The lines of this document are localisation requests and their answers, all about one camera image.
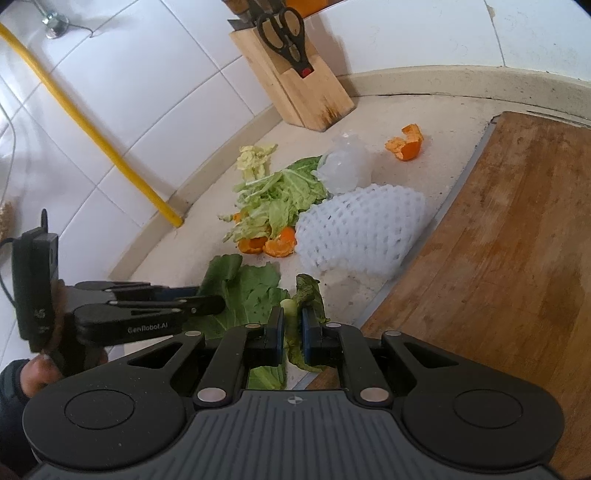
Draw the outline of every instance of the scissor handle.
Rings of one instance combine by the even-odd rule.
[[[294,34],[291,29],[290,26],[287,22],[287,20],[285,19],[285,14],[287,12],[291,12],[295,15],[295,17],[297,18],[299,24],[300,24],[300,28],[298,30],[297,34]],[[283,31],[284,34],[296,45],[298,45],[298,42],[300,42],[302,45],[305,43],[304,39],[305,39],[305,33],[304,33],[304,19],[302,18],[302,16],[300,15],[300,13],[292,7],[285,7],[284,9],[282,9],[279,12],[279,22],[281,23],[281,25],[283,26]]]
[[[267,34],[265,33],[265,29],[263,28],[263,25],[265,24],[265,22],[267,20],[271,23],[271,27],[275,31],[275,34],[277,35],[279,40],[281,40],[280,47],[273,45],[273,43],[269,40],[269,38],[267,37]],[[279,55],[284,54],[285,48],[289,46],[289,44],[287,42],[288,37],[287,37],[282,25],[279,25],[279,23],[275,19],[275,15],[268,14],[268,13],[262,14],[258,18],[258,20],[256,21],[256,29],[258,30],[260,37],[262,38],[263,42],[265,42],[267,47],[269,47],[272,51],[274,51],[275,53],[278,53]]]

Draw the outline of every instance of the foam fruit net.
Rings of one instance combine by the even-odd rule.
[[[372,184],[302,213],[295,251],[311,272],[340,267],[391,277],[425,224],[422,193]]]

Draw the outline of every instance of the wall tile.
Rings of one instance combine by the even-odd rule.
[[[2,273],[2,279],[6,284],[6,288],[12,294],[12,272],[11,272],[11,255],[10,255],[10,248],[5,247],[2,252],[0,252],[0,260],[2,261],[2,265],[0,266],[0,272]],[[14,308],[10,305],[10,302],[4,295],[4,292],[0,290],[0,312],[2,315],[0,316],[0,362],[2,361],[2,353],[8,343],[8,339],[12,332],[12,328],[14,327],[14,322],[16,319]]]
[[[222,74],[255,115],[271,104],[271,99],[244,57],[233,61],[222,70]]]
[[[0,371],[13,360],[33,358],[34,356],[36,356],[36,353],[31,353],[28,342],[23,340],[18,334],[18,326],[15,322],[8,337],[2,361],[0,361]]]
[[[45,1],[47,8],[55,7],[72,19],[72,23],[96,28],[134,0],[53,0]],[[41,14],[26,2],[14,2],[0,16],[0,21],[51,71],[68,53],[83,41],[89,32],[71,28],[62,38],[50,40],[45,36]],[[39,79],[27,64],[0,40],[0,75],[18,99],[23,102],[39,85]]]
[[[591,17],[573,0],[487,0],[508,67],[591,80]]]
[[[125,151],[216,68],[159,0],[139,0],[105,30],[68,55],[55,75]]]
[[[201,163],[252,118],[242,99],[218,73],[139,139],[126,159],[168,200]],[[118,170],[109,172],[99,188],[141,226],[156,211]]]
[[[137,164],[134,165],[134,169],[138,171]],[[129,215],[139,226],[144,226],[156,213],[156,207],[117,168],[113,168],[105,176],[103,181],[99,183],[99,188],[111,202]],[[168,200],[171,195],[156,192],[165,200]]]
[[[336,75],[503,65],[486,5],[473,0],[348,0],[308,17],[306,31]]]
[[[222,69],[240,56],[228,34],[228,18],[237,18],[220,0],[163,0],[205,53]]]
[[[13,2],[0,15],[0,21],[48,71],[51,71],[70,50],[89,35],[85,30],[72,30],[62,38],[49,40],[45,37],[41,14],[33,4],[26,2]],[[17,98],[23,102],[39,85],[39,78],[2,39],[0,39],[0,51],[2,51],[0,75]]]
[[[29,97],[25,108],[94,184],[98,184],[104,178],[113,164],[57,103],[44,85],[39,86]]]
[[[14,235],[39,226],[46,208],[52,232],[61,233],[94,188],[25,109],[13,120],[17,150],[6,198],[17,207]],[[12,131],[0,139],[0,188],[4,186],[12,149]]]
[[[17,110],[21,106],[21,102],[18,101],[12,90],[8,87],[6,82],[0,78],[0,103],[6,110],[6,113],[10,118],[14,116]],[[0,112],[0,134],[4,132],[4,129],[8,126],[8,121]]]
[[[73,24],[99,29],[95,35],[109,31],[114,25],[102,28],[111,18],[137,0],[41,0],[67,16]]]
[[[60,277],[68,285],[105,280],[139,227],[96,189],[60,236]]]

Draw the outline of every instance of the cutting board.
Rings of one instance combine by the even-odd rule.
[[[547,389],[566,418],[553,466],[591,475],[591,130],[504,112],[445,217],[362,328],[375,338],[385,330]],[[336,384],[327,371],[310,388]]]

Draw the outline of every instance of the yellow hose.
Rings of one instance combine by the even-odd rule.
[[[80,113],[76,105],[62,92],[57,84],[51,79],[47,72],[43,69],[38,60],[27,50],[27,48],[0,23],[0,37],[17,52],[24,61],[37,74],[42,84],[46,86],[47,90],[55,97],[61,107],[72,117],[78,126],[91,137],[91,139],[99,146],[99,148],[111,159],[111,162],[119,169],[119,171],[127,178],[135,187],[142,192],[146,198],[158,209],[164,217],[173,224],[176,228],[183,224],[183,219],[175,213],[174,210],[165,202],[159,195],[153,191],[152,187],[148,185],[142,177],[140,177],[127,162],[119,155],[111,144],[103,135]]]

